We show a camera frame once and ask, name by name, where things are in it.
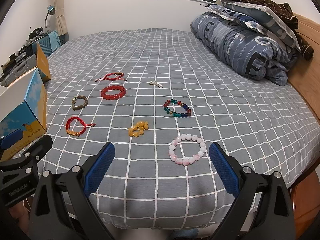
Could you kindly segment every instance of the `bed sheet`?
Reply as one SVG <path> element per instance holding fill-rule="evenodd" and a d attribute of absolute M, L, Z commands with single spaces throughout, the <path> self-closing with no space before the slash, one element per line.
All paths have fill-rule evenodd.
<path fill-rule="evenodd" d="M 280 171 L 287 186 L 319 153 L 319 125 L 292 86 L 238 75 L 192 33 L 156 28 L 92 34 L 67 42 L 49 63 L 47 134 L 53 147 L 39 173 L 66 172 L 112 142 L 116 157 L 89 199 L 103 222 L 116 227 L 191 229 L 223 219 L 234 199 L 208 153 L 187 167 L 169 159 L 168 146 L 182 133 L 202 137 L 207 149 L 218 141 L 258 173 Z M 127 82 L 96 82 L 110 72 L 123 72 Z M 153 80 L 163 88 L 149 85 Z M 102 99 L 101 89 L 110 84 L 123 85 L 127 94 Z M 86 96 L 89 105 L 73 111 L 76 95 Z M 169 116 L 163 104 L 171 98 L 186 103 L 192 115 Z M 69 136 L 65 124 L 71 116 L 96 126 Z M 129 137 L 128 127 L 140 120 L 149 129 Z M 72 129 L 82 126 L 73 123 Z M 184 141 L 175 152 L 188 157 L 198 150 L 196 142 Z M 258 200 L 256 195 L 253 210 Z"/>

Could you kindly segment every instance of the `beige curtain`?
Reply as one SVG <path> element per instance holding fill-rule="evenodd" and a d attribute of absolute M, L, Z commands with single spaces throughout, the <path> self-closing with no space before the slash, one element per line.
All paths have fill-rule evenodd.
<path fill-rule="evenodd" d="M 64 0 L 53 0 L 54 6 L 56 7 L 56 28 L 58 35 L 63 35 L 68 32 L 66 19 L 64 17 Z"/>

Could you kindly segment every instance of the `red string bracelet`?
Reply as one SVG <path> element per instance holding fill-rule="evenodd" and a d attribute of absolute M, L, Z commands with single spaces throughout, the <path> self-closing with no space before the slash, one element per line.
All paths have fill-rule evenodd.
<path fill-rule="evenodd" d="M 120 76 L 115 77 L 115 78 L 108 78 L 108 76 L 112 76 L 112 75 L 120 75 Z M 96 82 L 97 81 L 101 81 L 101 80 L 110 80 L 110 81 L 113 81 L 113 80 L 124 80 L 124 81 L 127 81 L 125 78 L 122 78 L 123 75 L 124 74 L 122 72 L 109 73 L 109 74 L 105 75 L 103 78 L 97 79 Z"/>
<path fill-rule="evenodd" d="M 71 131 L 70 129 L 70 123 L 73 120 L 78 120 L 83 126 L 84 128 L 80 131 L 80 132 L 75 132 L 75 131 Z M 83 134 L 85 132 L 85 130 L 87 130 L 87 126 L 95 126 L 95 123 L 91 123 L 91 124 L 86 124 L 81 118 L 77 117 L 77 116 L 73 116 L 70 117 L 66 123 L 66 130 L 67 130 L 67 134 L 73 135 L 73 136 L 80 136 L 81 134 Z"/>
<path fill-rule="evenodd" d="M 120 92 L 119 94 L 115 94 L 115 95 L 107 95 L 106 92 L 110 90 L 120 90 Z M 100 93 L 101 97 L 106 100 L 119 99 L 123 97 L 125 94 L 126 94 L 125 88 L 120 85 L 112 85 L 112 86 L 105 87 L 104 89 L 101 90 L 101 93 Z"/>

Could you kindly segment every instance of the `wooden headboard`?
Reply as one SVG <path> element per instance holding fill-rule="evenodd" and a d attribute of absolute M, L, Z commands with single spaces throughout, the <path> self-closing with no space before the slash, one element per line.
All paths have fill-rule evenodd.
<path fill-rule="evenodd" d="M 315 52 L 310 61 L 299 57 L 288 73 L 288 81 L 303 97 L 320 124 L 320 25 L 295 15 L 299 20 L 297 32 L 310 43 Z"/>

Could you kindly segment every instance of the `brown blanket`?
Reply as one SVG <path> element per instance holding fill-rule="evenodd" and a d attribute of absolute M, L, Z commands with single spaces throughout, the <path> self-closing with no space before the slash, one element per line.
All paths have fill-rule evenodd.
<path fill-rule="evenodd" d="M 285 24 L 289 26 L 290 29 L 293 30 L 294 34 L 297 37 L 297 40 L 301 49 L 301 55 L 306 60 L 310 60 L 312 58 L 314 49 L 311 47 L 309 42 L 307 42 L 299 33 L 295 31 L 298 29 L 298 18 L 293 15 L 289 4 L 287 3 L 277 4 L 271 0 L 232 0 L 232 1 L 246 2 L 246 3 L 252 3 L 252 4 L 269 7 L 280 17 L 281 20 L 283 20 Z"/>

